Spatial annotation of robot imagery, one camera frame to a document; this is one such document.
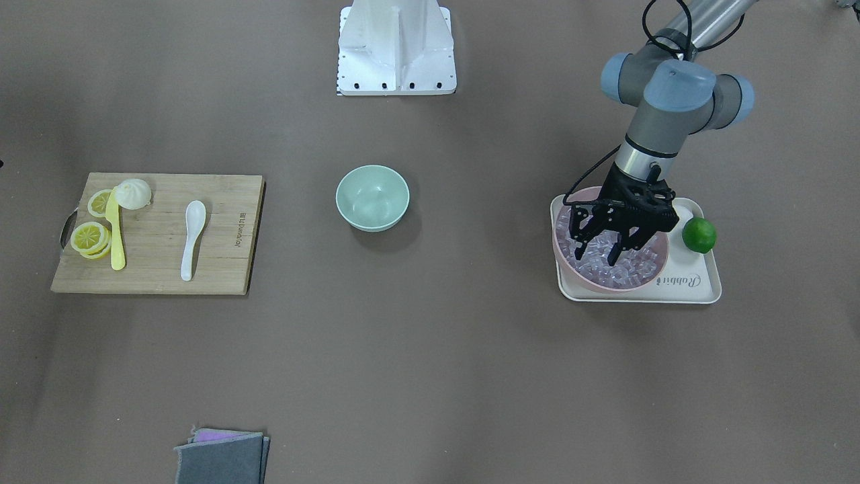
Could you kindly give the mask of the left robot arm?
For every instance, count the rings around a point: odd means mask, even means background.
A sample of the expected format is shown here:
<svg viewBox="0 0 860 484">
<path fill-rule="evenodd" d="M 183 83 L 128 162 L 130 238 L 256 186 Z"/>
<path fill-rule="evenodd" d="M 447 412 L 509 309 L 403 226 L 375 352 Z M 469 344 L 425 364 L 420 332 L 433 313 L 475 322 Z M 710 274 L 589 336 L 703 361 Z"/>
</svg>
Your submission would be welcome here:
<svg viewBox="0 0 860 484">
<path fill-rule="evenodd" d="M 592 201 L 563 200 L 570 208 L 568 233 L 577 259 L 596 236 L 612 232 L 608 263 L 615 264 L 623 252 L 640 250 L 679 223 L 667 174 L 686 138 L 742 122 L 755 107 L 749 80 L 715 74 L 696 58 L 733 36 L 752 5 L 680 2 L 681 12 L 666 27 L 643 28 L 648 39 L 638 52 L 607 61 L 602 91 L 636 113 L 626 137 L 609 153 L 612 166 L 599 195 Z"/>
</svg>

